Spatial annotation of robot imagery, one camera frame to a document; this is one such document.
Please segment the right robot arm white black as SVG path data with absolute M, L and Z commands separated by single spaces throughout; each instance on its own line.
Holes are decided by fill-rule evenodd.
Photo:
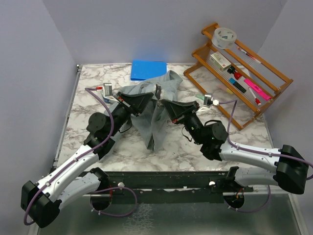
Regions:
M 182 124 L 201 153 L 209 160 L 241 162 L 251 169 L 233 168 L 225 178 L 225 187 L 236 191 L 250 185 L 273 185 L 293 194 L 303 194 L 309 162 L 290 145 L 282 148 L 258 148 L 232 142 L 221 121 L 202 123 L 196 112 L 198 102 L 161 100 L 173 124 Z

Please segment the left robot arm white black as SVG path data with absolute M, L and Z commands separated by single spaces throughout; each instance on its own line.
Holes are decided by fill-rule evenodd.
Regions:
M 100 161 L 115 144 L 113 136 L 131 116 L 141 114 L 153 93 L 117 94 L 118 105 L 107 113 L 93 113 L 88 122 L 88 137 L 83 145 L 52 173 L 38 182 L 26 182 L 22 187 L 21 208 L 24 224 L 36 223 L 44 228 L 55 220 L 68 204 L 89 192 L 103 193 L 109 187 L 108 175 L 94 168 L 82 178 L 79 175 Z

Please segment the grey zip-up jacket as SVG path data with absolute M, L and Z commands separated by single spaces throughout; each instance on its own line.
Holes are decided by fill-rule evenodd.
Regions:
M 166 126 L 169 116 L 158 99 L 176 101 L 178 87 L 181 82 L 182 78 L 175 71 L 169 70 L 162 76 L 144 80 L 137 85 L 121 87 L 119 91 L 124 94 L 156 93 L 156 85 L 161 86 L 161 91 L 158 95 L 153 96 L 140 116 L 131 116 L 112 139 L 118 141 L 121 133 L 133 126 L 142 136 L 147 149 L 154 152 L 161 149 L 166 136 Z

